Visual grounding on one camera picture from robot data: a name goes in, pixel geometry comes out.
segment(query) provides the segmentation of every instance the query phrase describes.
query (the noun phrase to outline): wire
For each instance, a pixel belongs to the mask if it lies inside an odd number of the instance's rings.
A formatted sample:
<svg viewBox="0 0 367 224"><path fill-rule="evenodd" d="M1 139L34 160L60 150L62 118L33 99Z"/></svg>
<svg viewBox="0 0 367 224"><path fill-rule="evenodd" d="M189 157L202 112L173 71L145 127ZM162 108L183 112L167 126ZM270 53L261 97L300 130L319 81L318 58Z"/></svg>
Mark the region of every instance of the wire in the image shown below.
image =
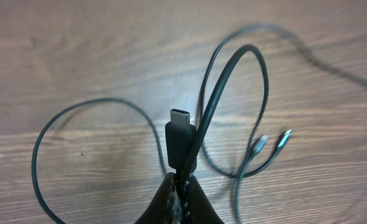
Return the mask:
<svg viewBox="0 0 367 224"><path fill-rule="evenodd" d="M321 68L322 70L325 70L326 72L331 73L332 75L336 75L340 78L345 78L357 85L362 86L363 88L367 89L367 80L364 78L359 77L358 75L352 74L350 72L346 72L343 71L337 67L334 67L333 65L330 65L326 62L324 62L323 60L320 60L319 58L317 58L312 51L304 44L304 42L298 38L294 33L280 27L274 24L251 24L249 26L245 26L242 27L241 29L238 29L237 31L233 32L231 35L229 35L228 37L226 37L225 39L222 40L222 42L219 44L219 46L215 49L213 55L211 56L210 62L207 66L203 81L202 81L202 86L200 89L200 95L199 95L199 127L197 129L197 133L195 136L195 139L193 140L189 155L187 157L187 161L183 167L183 169L181 170L181 174L180 174L180 183L185 183L185 181L188 179L189 175L190 175L190 169L192 167L192 164L194 163L197 154L200 150L200 148L203 149L204 155L206 157L206 161L208 162L208 164L210 165L210 167L212 169L214 169L215 171L219 172L220 174L223 174L227 177L231 177L233 179L235 179L236 181L236 187L235 187L235 194L234 194L234 206L235 206L235 218L237 220L238 223L241 223L241 219L240 219L240 214L239 214L239 209L238 209L238 198L239 198L239 189L240 189L240 185L242 180L245 177L250 177L252 175L255 175L259 172L261 172L262 170L264 170L269 164L271 164L271 162L276 158L276 156L278 155L278 153L280 153L282 147L276 147L275 150L272 151L271 155L269 156L269 158L267 159L267 161L265 163L263 163L261 166L259 166L257 169L250 171L250 172L246 172L247 167L249 165L249 163L251 162L251 160L253 159L253 155L251 155L250 153L250 148L252 146L252 141L253 141L253 137L254 134L256 132L257 127L259 126L259 123L261 121L261 118L263 116L265 107L266 107L266 103L267 103L267 97L268 97L268 91L269 91L269 83L268 83L268 77L267 77L267 70L266 70L266 64L265 61L262 57L262 54L260 53L260 51L253 45L244 45L242 46L240 49L238 49L233 56L230 58L230 60L228 61L228 63L226 64L224 70L222 71L215 87L213 90L213 93L211 94L210 100L208 101L206 110L203 112L203 102L204 102L204 94L205 94L205 87L207 84L207 79L208 76L210 74L211 68L214 64L214 61L216 59L216 56L218 55L218 52L222 49L222 47L228 43L229 41L231 41L232 39L243 35L243 34L249 34L252 32L256 32L256 31L266 31L266 32L272 32L277 34L279 37L283 38L283 39L287 39L289 40L294 46L295 48L298 50L298 52L311 64L315 65L318 68ZM232 73L232 70L234 69L235 65L238 63L239 59L247 52L247 51L251 51L253 54L255 54L256 58L258 59L258 62L261 66L261 73L262 73L262 77L264 80L264 97L262 100L262 105L261 105L261 109L260 112L258 114L258 118L257 121L254 125L253 130L251 131L250 137L249 137L249 141L246 147L246 155L241 163L241 166L239 167L238 171L235 174L229 173L227 171L224 171L223 169L221 169L220 167L218 167L213 160L211 159L210 155L207 152L207 148L203 142L206 131L208 129L208 126L210 125L211 122L211 118L215 112L216 106L218 104L218 100L220 99L220 96L222 94L222 91L226 85L226 82L228 81L228 78L230 76L230 74ZM156 139L156 144L157 144L157 150L159 153L159 162L160 162L160 166L162 168L162 171L164 174L166 174L166 168L165 168L165 164L164 164L164 160L163 160L163 156L162 156L162 151L161 151L161 146L160 146L160 140L159 140L159 136L157 135L157 131L156 128L153 124L153 122L151 121L150 117L148 117L148 115L145 114L145 112L140 109L138 106L134 105L133 103L130 103L124 99L118 99L118 98L99 98L99 99L95 99L95 100L90 100L90 101L86 101L86 102L82 102L82 103L78 103L76 105L73 105L71 107L68 107L64 110L62 110L61 112L59 112L57 115L55 115L43 128L43 130L41 130L41 133L39 135L39 137L37 138L37 141L35 143L34 146L34 150L33 150L33 156L32 156L32 167L31 167L31 171L32 171L32 181L33 181L33 187L34 187L34 191L35 191L35 195L37 197L37 200L40 203L40 206L43 208L43 210L46 212L46 214L55 222L58 224L64 223L61 219L59 219L58 216L56 216L51 209L49 209L49 207L47 206L46 202L44 201L41 193L40 193L40 189L39 189L39 185L38 185L38 181L37 181L37 170L36 170L36 162L37 162L37 152L39 150L39 146L41 143L41 140L45 134L45 132L49 129L49 127L52 125L52 123L54 123L59 117L61 117L63 114L79 107L79 106L85 106L85 105L89 105L89 104L93 104L93 103L104 103L104 102L116 102L116 103L122 103L126 106L129 106L130 108L136 110L138 113L140 113L143 117L145 117L145 119L147 120L149 126L152 128L152 131L154 133L155 139Z"/></svg>
<svg viewBox="0 0 367 224"><path fill-rule="evenodd" d="M164 164L164 160L163 160L163 154L162 154L162 149L161 149L161 145L160 145L160 139L159 139L159 135L157 134L156 127L154 126L154 124L153 124L152 120L150 119L150 117L148 117L148 115L146 115L145 111L140 109L140 107L136 106L135 104L133 104L133 103L127 101L127 100L119 99L119 98L98 98L98 99L94 99L94 100L90 100L90 101L84 101L84 102L81 102L81 103L77 103L73 106L70 106L70 107L62 110L58 114L56 114L50 121L48 121L48 123L45 125L45 127L41 130L41 132L39 134L39 137L37 138L37 140L34 144L33 156L32 156L31 171L32 171L32 181L33 181L33 188L34 188L35 196L37 197L37 200L39 201L41 208L57 224L65 224L65 222L63 222L58 216L56 216L56 214L54 214L54 212L51 211L51 209L48 207L48 205L46 204L44 198L41 195L39 182L37 180L37 153L39 151L39 146L41 144L41 140L42 140L44 134L49 129L49 127L51 127L51 125L59 117L61 117L65 113L67 113L71 110L74 110L75 108L81 107L81 106L91 105L91 104L95 104L95 103L107 103L107 102L124 104L124 105L132 108L133 110L137 111L140 115L142 115L146 119L148 125L152 128L154 137L156 139L157 152L159 153L159 161L160 161L160 165L161 165L161 168L162 168L162 172L163 172L164 175L167 174L167 170L165 168L165 164Z"/></svg>

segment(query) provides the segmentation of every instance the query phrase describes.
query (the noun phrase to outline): black plug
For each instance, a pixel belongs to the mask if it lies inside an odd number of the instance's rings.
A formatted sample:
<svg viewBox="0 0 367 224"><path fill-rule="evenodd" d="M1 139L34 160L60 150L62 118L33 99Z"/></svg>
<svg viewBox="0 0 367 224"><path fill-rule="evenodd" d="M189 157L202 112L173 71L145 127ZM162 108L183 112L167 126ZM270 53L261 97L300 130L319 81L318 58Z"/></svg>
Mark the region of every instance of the black plug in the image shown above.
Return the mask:
<svg viewBox="0 0 367 224"><path fill-rule="evenodd" d="M171 121L165 125L165 141L167 143L167 157L169 166L177 170L177 174L184 168L190 146L196 134L196 127L190 124L189 112L170 110ZM196 169L193 164L191 172Z"/></svg>

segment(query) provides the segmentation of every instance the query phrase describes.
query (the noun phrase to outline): wood grain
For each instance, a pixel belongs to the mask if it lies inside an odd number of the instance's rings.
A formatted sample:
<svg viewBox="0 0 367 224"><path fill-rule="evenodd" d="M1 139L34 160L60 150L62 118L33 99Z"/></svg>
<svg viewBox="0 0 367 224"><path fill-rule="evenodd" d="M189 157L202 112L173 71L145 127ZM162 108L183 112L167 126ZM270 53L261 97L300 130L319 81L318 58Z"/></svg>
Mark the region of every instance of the wood grain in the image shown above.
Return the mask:
<svg viewBox="0 0 367 224"><path fill-rule="evenodd" d="M282 25L320 58L367 78L367 1L0 1L0 223L51 223L35 198L30 160L54 114L83 100L125 98L154 120L165 152L169 110L195 114L213 49L252 22ZM246 43L262 50L270 73L258 134L274 139L291 128L293 138L268 169L243 181L242 220L367 223L367 90L311 66L288 41L260 33L221 51L207 97ZM205 139L226 170L239 165L261 98L259 65L245 55ZM58 120L37 168L46 202L67 223L133 223L162 181L151 129L114 104ZM234 223L232 181L202 154L195 175L217 214Z"/></svg>

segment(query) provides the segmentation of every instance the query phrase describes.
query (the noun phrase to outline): black connector housing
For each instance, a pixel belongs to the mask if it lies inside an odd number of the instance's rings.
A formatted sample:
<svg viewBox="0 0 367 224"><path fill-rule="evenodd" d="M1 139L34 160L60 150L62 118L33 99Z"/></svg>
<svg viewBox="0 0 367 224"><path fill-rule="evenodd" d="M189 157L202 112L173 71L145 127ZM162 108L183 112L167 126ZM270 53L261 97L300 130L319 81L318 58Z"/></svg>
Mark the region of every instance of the black connector housing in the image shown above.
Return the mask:
<svg viewBox="0 0 367 224"><path fill-rule="evenodd" d="M187 159L196 127L190 124L189 112L177 109L170 110L171 121L165 125L165 141L169 166L177 171L183 169Z"/></svg>

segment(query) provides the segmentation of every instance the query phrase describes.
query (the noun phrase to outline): cable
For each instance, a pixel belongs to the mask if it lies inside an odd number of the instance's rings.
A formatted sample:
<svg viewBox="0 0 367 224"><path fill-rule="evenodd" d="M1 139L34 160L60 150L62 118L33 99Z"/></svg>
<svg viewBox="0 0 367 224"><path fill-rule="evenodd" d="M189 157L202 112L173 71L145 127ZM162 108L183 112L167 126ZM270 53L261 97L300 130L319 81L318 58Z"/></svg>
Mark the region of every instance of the cable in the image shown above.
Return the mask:
<svg viewBox="0 0 367 224"><path fill-rule="evenodd" d="M231 35L229 35L228 37L226 37L225 39L223 39L223 41L219 44L219 46L215 49L213 55L211 56L210 62L207 66L207 70L205 72L203 81L202 81L202 86L200 89L200 95L199 95L199 110L198 110L198 118L200 121L199 127L197 129L196 132L196 136L195 139L193 140L189 155L187 157L187 160L185 162L185 165L183 167L183 169L179 172L180 173L180 183L185 183L185 181L188 179L189 175L190 175L190 169L192 168L192 165L197 157L197 154L200 150L200 148L203 149L204 155L206 157L206 161L208 162L208 164L210 165L210 167L212 169L214 169L215 171L219 172L220 174L223 174L227 177L231 177L234 178L236 181L236 187L235 187L235 196L234 196L234 206L235 206L235 217L238 223L241 223L241 219L240 219L240 214L239 214L239 209L238 209L238 195L239 195L239 189L240 189L240 185L241 185L241 181L243 180L243 178L245 177L250 177L252 175L255 175L259 172L261 172L262 170L264 170L269 164L271 164L271 162L276 158L276 156L278 155L278 153L280 153L280 151L282 150L283 146L281 147L275 147L275 149L272 151L271 155L269 156L269 158L267 159L267 161L265 163L263 163L261 166L259 166L257 169L251 171L251 172L246 172L247 167L249 165L249 163L251 162L251 160L253 159L254 155L251 154L251 148L252 148L252 141L253 141L253 137L254 134L256 132L257 127L259 126L259 123L261 121L261 118L263 116L265 107L266 107L266 103L267 103L267 97L268 97L268 91L269 91L269 83L268 83L268 77L267 77L267 70L266 70L266 64L265 61L262 57L262 54L260 53L260 51L253 45L244 45L242 46L240 49L238 49L233 56L230 58L230 60L228 61L228 63L226 64L224 70L222 71L215 87L213 90L213 93L211 94L211 97L208 101L206 110L203 112L203 102L204 102L204 94L205 94L205 87L207 84L207 79L208 76L210 74L211 68L214 64L214 61L216 59L216 56L218 55L218 52L222 49L222 47L228 43L229 41L231 41L232 39L234 39L235 37L238 37L240 35L243 34L249 34L252 32L256 32L256 31L267 31L267 32L273 32L275 34L277 34L279 37L283 38L283 39L287 39L289 40L298 50L298 52L311 64L315 65L316 67L325 70L326 72L331 73L332 75L336 75L340 78L346 78L347 80L362 86L363 88L367 89L367 80L364 78L359 77L358 75L352 74L350 72L346 72L343 71L339 68L334 67L333 65L330 65L322 60L320 60L319 58L317 58L312 51L304 44L304 42L298 38L294 33L281 28L277 25L274 24L251 24L249 26L243 27L241 29L238 29L237 31L235 31L234 33L232 33ZM253 54L255 54L256 58L258 59L258 62L261 66L261 73L262 73L262 77L264 80L264 97L262 99L262 105L261 105L261 109L260 112L258 114L258 118L257 121L254 125L253 130L251 131L250 137L249 137L249 141L246 147L246 155L237 171L237 173L232 174L229 173L227 171L224 171L223 169L219 168L211 159L210 155L207 152L207 148L203 142L206 131L208 129L208 126L210 125L211 122L211 118L215 112L216 106L218 104L218 100L220 99L220 96L222 94L222 91L225 87L226 82L228 81L228 78L232 72L232 70L234 69L235 65L238 63L239 59L247 52L247 51L251 51ZM82 103L78 103L76 105L73 105L69 108L66 108L64 110L62 110L61 112L59 112L57 115L55 115L43 128L43 130L41 131L39 137L37 138L37 141L35 143L34 146L34 150L33 150L33 156L32 156L32 181L33 181L33 186L34 186L34 191L35 191L35 195L37 197L37 200L40 203L40 206L43 208L43 210L46 212L46 214L55 222L58 224L64 223L63 221L61 221L61 219L59 219L58 216L56 216L51 209L49 209L49 207L47 206L47 204L45 203L44 199L42 198L42 195L40 193L40 189L39 189L39 185L38 185L38 181L37 181L37 170L36 170L36 162L37 162L37 152L39 150L39 146L41 143L41 140L45 134L45 132L49 129L49 127L52 125L53 122L55 122L59 117L61 117L61 115L79 107L79 106L84 106L84 105L89 105L92 103L102 103L102 102L116 102L116 103L122 103L124 105L129 106L130 108L136 110L137 112L139 112L141 115L143 115L143 117L146 118L149 126L152 128L152 131L154 133L155 139L156 139L156 144L157 144L157 150L159 153L159 162L162 168L162 171L164 174L166 174L166 168L165 168L165 164L164 164L164 160L162 157L162 151L161 151L161 146L160 146L160 141L159 141L159 136L157 135L157 131L156 128L154 126L154 124L152 123L151 119L145 114L145 112L140 109L138 106L123 100L123 99L118 99L118 98L100 98L100 99L95 99L95 100L90 100L90 101L86 101L86 102L82 102Z"/></svg>
<svg viewBox="0 0 367 224"><path fill-rule="evenodd" d="M56 114L50 121L48 121L48 123L45 125L45 127L41 130L41 132L39 134L39 137L37 138L37 140L34 144L33 156L32 156L31 171L32 171L32 181L33 181L33 188L34 188L35 196L37 197L37 200L39 201L41 208L57 224L65 224L65 222L63 222L58 216L56 216L56 214L54 214L54 212L52 212L51 209L48 207L48 205L46 204L44 198L41 195L39 182L37 180L37 167L36 167L36 165L37 165L37 153L39 151L39 146L40 146L41 140L42 140L44 134L49 129L49 127L51 127L51 125L59 117L61 117L65 113L67 113L67 112L69 112L69 111L71 111L71 110L73 110L77 107L90 105L90 104L95 104L95 103L107 103L107 102L124 104L124 105L132 108L133 110L137 111L139 114L141 114L146 119L148 125L152 128L154 137L156 139L157 151L159 153L159 161L160 161L160 165L161 165L161 168L162 168L162 172L163 172L164 175L166 175L166 173L167 173L167 170L166 170L165 164L164 164L164 160L163 160L163 154L162 154L162 149L161 149L161 145L160 145L160 139L159 139L159 135L157 134L156 127L154 126L154 124L153 124L152 120L150 119L150 117L148 117L148 115L146 115L146 113L142 109L140 109L140 107L136 106L135 104L133 104L133 103L127 101L127 100L119 99L119 98L98 98L98 99L95 99L95 100L84 101L84 102L81 102L81 103L77 103L73 106L70 106L70 107L62 110L58 114Z"/></svg>

